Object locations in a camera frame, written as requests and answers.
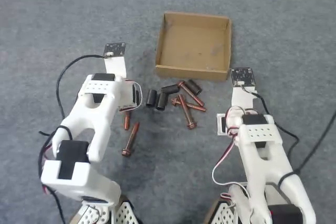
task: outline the bolt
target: bolt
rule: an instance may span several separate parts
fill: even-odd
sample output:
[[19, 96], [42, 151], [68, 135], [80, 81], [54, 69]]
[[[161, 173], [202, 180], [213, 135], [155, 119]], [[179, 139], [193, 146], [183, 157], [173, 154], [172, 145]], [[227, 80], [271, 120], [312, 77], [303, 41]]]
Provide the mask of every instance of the bolt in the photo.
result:
[[192, 116], [190, 114], [190, 111], [187, 107], [187, 104], [185, 102], [185, 99], [184, 99], [183, 95], [179, 94], [178, 99], [181, 102], [181, 106], [182, 106], [185, 118], [187, 119], [187, 122], [188, 122], [187, 127], [191, 130], [191, 129], [195, 128], [197, 126], [197, 124], [196, 124], [196, 122], [194, 122], [194, 119], [192, 118]]
[[200, 98], [195, 96], [194, 93], [191, 92], [189, 88], [187, 88], [187, 86], [184, 84], [184, 81], [180, 81], [177, 85], [182, 89], [184, 89], [184, 91], [187, 92], [187, 94], [190, 95], [195, 100], [195, 102], [197, 102], [201, 107], [204, 106], [204, 102], [202, 102]]
[[130, 135], [130, 138], [127, 141], [126, 148], [122, 150], [121, 155], [128, 157], [132, 154], [132, 146], [135, 141], [135, 137], [137, 136], [137, 132], [139, 130], [140, 123], [136, 122], [135, 125], [132, 128], [132, 132]]
[[[172, 104], [174, 106], [177, 106], [177, 105], [181, 105], [181, 102], [179, 101], [178, 97], [175, 97], [174, 99], [172, 99]], [[199, 110], [199, 111], [203, 111], [203, 112], [206, 111], [206, 108], [204, 108], [204, 107], [197, 106], [197, 105], [194, 105], [194, 104], [188, 103], [188, 102], [186, 102], [186, 104], [187, 104], [187, 107], [190, 108], [190, 109]]]
[[124, 117], [124, 130], [128, 131], [130, 128], [130, 120], [131, 120], [131, 111], [125, 111]]

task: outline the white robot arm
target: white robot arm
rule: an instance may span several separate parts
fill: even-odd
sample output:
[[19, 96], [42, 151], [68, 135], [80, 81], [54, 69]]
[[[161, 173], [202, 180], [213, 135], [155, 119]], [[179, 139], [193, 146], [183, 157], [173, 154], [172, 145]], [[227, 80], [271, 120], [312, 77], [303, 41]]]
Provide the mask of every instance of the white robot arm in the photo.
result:
[[[141, 104], [140, 94], [142, 99], [141, 87], [138, 87], [139, 93], [135, 82], [126, 79], [124, 50], [125, 43], [106, 45], [107, 73], [86, 77], [75, 105], [61, 122], [64, 128], [58, 129], [52, 138], [56, 160], [46, 160], [41, 175], [44, 185], [99, 209], [100, 224], [109, 219], [114, 223], [114, 209], [119, 203], [121, 190], [116, 182], [100, 175], [91, 163], [100, 162], [104, 156], [115, 113], [136, 109]], [[73, 140], [85, 129], [94, 130], [91, 143]]]
[[226, 116], [217, 115], [217, 128], [219, 135], [234, 131], [247, 178], [249, 195], [237, 185], [229, 188], [237, 217], [242, 224], [315, 224], [315, 212], [299, 176], [292, 175], [277, 187], [281, 177], [293, 170], [273, 117], [252, 109], [256, 98], [252, 70], [237, 68], [231, 74], [232, 109]]

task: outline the small black tube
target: small black tube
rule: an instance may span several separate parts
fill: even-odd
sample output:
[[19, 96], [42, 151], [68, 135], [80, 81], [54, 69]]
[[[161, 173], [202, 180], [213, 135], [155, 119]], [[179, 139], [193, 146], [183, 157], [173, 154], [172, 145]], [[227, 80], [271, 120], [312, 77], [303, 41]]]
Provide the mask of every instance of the small black tube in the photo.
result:
[[196, 82], [194, 82], [192, 79], [187, 80], [185, 82], [185, 85], [187, 86], [187, 88], [190, 89], [191, 92], [194, 93], [194, 95], [198, 95], [202, 92], [201, 87], [197, 85]]
[[161, 92], [157, 98], [156, 109], [163, 111], [168, 103], [168, 94]]
[[177, 84], [162, 87], [161, 92], [166, 93], [166, 94], [175, 94], [180, 91], [180, 87]]
[[156, 90], [151, 89], [148, 91], [146, 107], [154, 107], [156, 103]]

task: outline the open cardboard box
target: open cardboard box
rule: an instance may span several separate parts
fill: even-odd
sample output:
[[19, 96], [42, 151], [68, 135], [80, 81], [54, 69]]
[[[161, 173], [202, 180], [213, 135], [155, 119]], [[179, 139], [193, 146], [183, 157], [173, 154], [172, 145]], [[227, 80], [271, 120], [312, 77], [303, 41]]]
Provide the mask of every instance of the open cardboard box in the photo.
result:
[[231, 58], [228, 17], [165, 12], [157, 43], [159, 76], [226, 80]]

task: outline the screw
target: screw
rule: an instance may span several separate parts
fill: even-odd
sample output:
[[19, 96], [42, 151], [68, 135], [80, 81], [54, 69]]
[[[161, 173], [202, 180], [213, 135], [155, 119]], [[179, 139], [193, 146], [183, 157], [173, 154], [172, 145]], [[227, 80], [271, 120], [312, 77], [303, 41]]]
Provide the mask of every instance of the screw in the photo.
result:
[[137, 136], [137, 132], [139, 130], [140, 123], [136, 122], [135, 125], [132, 128], [132, 132], [130, 135], [130, 138], [127, 141], [126, 148], [122, 150], [121, 155], [128, 157], [132, 154], [132, 146], [135, 140], [135, 137]]
[[125, 111], [124, 117], [124, 130], [128, 131], [130, 128], [130, 120], [131, 120], [131, 111]]
[[187, 92], [187, 94], [190, 95], [195, 100], [195, 102], [197, 102], [201, 107], [204, 106], [204, 102], [202, 102], [200, 98], [195, 96], [194, 93], [191, 92], [189, 88], [187, 88], [187, 86], [184, 84], [184, 81], [180, 81], [177, 85], [182, 89], [184, 89], [184, 91]]
[[191, 130], [191, 129], [195, 128], [197, 126], [197, 124], [196, 124], [196, 122], [194, 122], [194, 119], [192, 118], [192, 116], [190, 114], [190, 111], [187, 107], [187, 104], [185, 102], [185, 99], [184, 99], [183, 95], [179, 94], [178, 99], [181, 102], [181, 106], [182, 106], [185, 118], [187, 119], [187, 122], [188, 122], [187, 127]]
[[[175, 97], [174, 99], [172, 99], [172, 104], [174, 106], [177, 106], [177, 105], [181, 105], [181, 102], [179, 101], [178, 97]], [[191, 109], [194, 109], [194, 110], [199, 110], [199, 111], [203, 111], [203, 112], [206, 111], [206, 108], [201, 107], [201, 106], [197, 106], [197, 105], [194, 105], [194, 104], [191, 104], [191, 103], [188, 103], [188, 102], [186, 102], [186, 105], [187, 105], [188, 108], [191, 108]]]

